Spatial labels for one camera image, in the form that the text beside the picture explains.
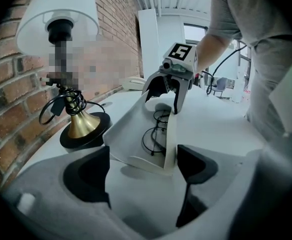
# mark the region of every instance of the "white desk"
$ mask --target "white desk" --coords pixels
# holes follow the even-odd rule
[[[112,102],[105,110],[112,122],[116,123],[140,96],[141,91],[123,91],[106,98],[102,103]],[[162,100],[173,103],[174,96],[174,93],[169,93],[163,95]],[[94,106],[88,112],[99,110]],[[59,143],[63,129],[50,138],[22,170],[38,161],[65,154]],[[177,142],[239,156],[260,149],[265,143],[261,135],[230,104],[213,95],[207,96],[197,86],[188,92],[178,115]],[[168,177],[111,160],[106,191],[110,195],[113,211],[148,238],[175,230],[185,193],[180,171],[175,171],[173,177]]]

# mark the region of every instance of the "gray shirt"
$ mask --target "gray shirt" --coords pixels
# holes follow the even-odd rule
[[[292,65],[292,30],[268,0],[212,0],[208,34],[244,39],[256,74],[247,119],[267,139],[284,133],[269,94]]]

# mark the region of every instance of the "lamp base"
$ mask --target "lamp base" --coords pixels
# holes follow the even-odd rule
[[[69,124],[62,131],[59,141],[67,152],[99,147],[104,144],[102,136],[112,125],[110,116],[103,112],[94,112],[90,113],[90,115],[100,118],[100,123],[95,130],[86,136],[80,138],[70,138],[68,136],[68,132],[71,124]]]

